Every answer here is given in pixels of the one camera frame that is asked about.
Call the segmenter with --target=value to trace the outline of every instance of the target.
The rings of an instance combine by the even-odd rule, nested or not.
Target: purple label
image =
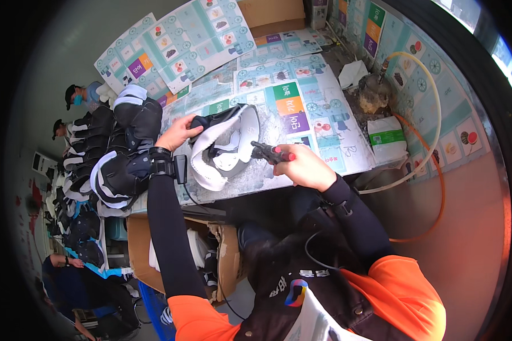
[[[167,95],[163,95],[161,96],[157,102],[159,103],[159,105],[161,105],[161,107],[165,107],[167,105]]]
[[[372,57],[375,57],[375,51],[377,50],[377,43],[367,33],[366,33],[366,37],[364,38],[364,48],[366,48],[366,50],[368,50],[369,54],[372,55]]]
[[[347,16],[345,15],[345,13],[343,13],[342,11],[339,11],[339,14],[338,14],[338,19],[340,20],[340,23],[344,26],[347,25]]]
[[[281,116],[283,125],[287,127],[287,134],[306,132],[309,130],[307,116],[303,111],[299,113],[291,113],[290,115]]]
[[[266,37],[268,43],[273,43],[274,41],[279,41],[280,36],[278,34],[272,34]]]
[[[129,70],[131,70],[131,73],[133,76],[135,76],[136,79],[138,79],[143,75],[144,72],[146,72],[143,64],[138,59],[133,64],[129,65]]]

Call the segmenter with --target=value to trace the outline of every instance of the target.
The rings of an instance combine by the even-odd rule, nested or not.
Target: cardboard box
[[[241,269],[241,254],[237,241],[237,230],[231,225],[222,225],[184,217],[186,227],[198,231],[206,237],[208,230],[217,237],[218,248],[218,290],[211,291],[206,287],[208,300],[216,305],[225,296],[235,291],[237,283],[246,275]],[[165,294],[161,273],[150,267],[148,262],[150,252],[150,226],[145,213],[136,213],[127,218],[127,240],[129,243],[129,258],[134,276],[151,288]]]
[[[242,0],[237,3],[253,37],[303,30],[303,0]]]

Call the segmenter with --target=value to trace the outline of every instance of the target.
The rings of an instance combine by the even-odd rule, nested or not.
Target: person
[[[55,121],[55,124],[53,125],[53,137],[52,139],[55,140],[55,137],[64,138],[64,151],[63,156],[66,155],[68,152],[68,149],[70,149],[70,137],[72,136],[72,122],[63,123],[61,119],[57,119]]]
[[[112,305],[119,311],[129,330],[138,328],[139,320],[128,289],[97,275],[86,268],[80,259],[51,254],[42,264],[42,274],[47,293],[44,299],[48,299],[90,340],[97,338],[83,326],[73,309],[97,309]]]
[[[203,127],[189,129],[194,116],[177,120],[156,146],[173,152],[198,135]],[[441,340],[445,309],[415,259],[396,254],[381,223],[357,192],[309,148],[279,147],[296,157],[273,166],[275,176],[285,174],[294,182],[290,204],[296,231],[278,240],[255,222],[238,228],[243,266],[248,267],[248,281],[256,295],[251,315],[237,326],[207,300],[173,178],[157,172],[151,175],[148,220],[176,338],[283,340],[294,334],[295,339],[345,339],[331,328],[328,338],[296,336],[300,329],[293,326],[302,318],[305,302],[313,302],[308,307],[321,309],[315,321],[334,320],[342,333],[358,335],[352,338]],[[154,161],[160,159],[156,150],[150,155]],[[323,202],[333,218],[323,214]]]
[[[101,105],[106,105],[100,101],[100,96],[96,93],[96,89],[102,84],[99,82],[93,82],[88,87],[82,87],[72,84],[67,88],[64,93],[64,100],[67,102],[67,110],[70,110],[70,106],[81,105],[82,103],[87,107],[90,113],[93,113],[96,108]]]

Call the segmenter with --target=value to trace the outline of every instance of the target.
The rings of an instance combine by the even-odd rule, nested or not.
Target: orange hose
[[[427,151],[430,152],[429,145],[425,142],[421,134],[411,125],[409,122],[404,119],[402,116],[398,115],[397,113],[393,113],[393,115],[399,119],[402,123],[408,126],[413,133],[416,134],[417,138],[421,141],[423,146],[427,148]],[[438,213],[438,217],[436,218],[436,221],[434,222],[433,226],[427,230],[427,232],[423,233],[422,235],[418,235],[413,238],[407,238],[407,239],[394,239],[389,238],[389,241],[395,242],[395,243],[407,243],[407,242],[413,242],[416,240],[419,240],[423,238],[424,236],[428,235],[437,225],[440,219],[442,219],[442,214],[444,213],[444,206],[445,206],[445,183],[444,183],[444,175],[442,174],[442,170],[440,169],[440,165],[438,164],[438,161],[436,160],[436,157],[432,155],[432,161],[434,161],[434,164],[436,165],[436,169],[438,170],[438,176],[440,177],[440,187],[442,188],[442,205],[440,206],[440,212]]]

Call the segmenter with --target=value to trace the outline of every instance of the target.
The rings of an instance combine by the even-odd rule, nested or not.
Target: hand
[[[294,186],[314,188],[319,192],[326,191],[337,180],[332,168],[304,145],[278,145],[281,151],[294,153],[294,161],[284,161],[273,167],[273,175],[285,174]]]
[[[182,146],[188,138],[193,138],[201,133],[203,126],[198,126],[193,129],[189,128],[195,116],[195,113],[192,113],[191,115],[179,118],[161,135],[159,140],[157,140],[156,147],[163,147],[174,152],[175,149]]]
[[[78,258],[68,258],[68,264],[71,264],[74,267],[83,268],[83,262]]]

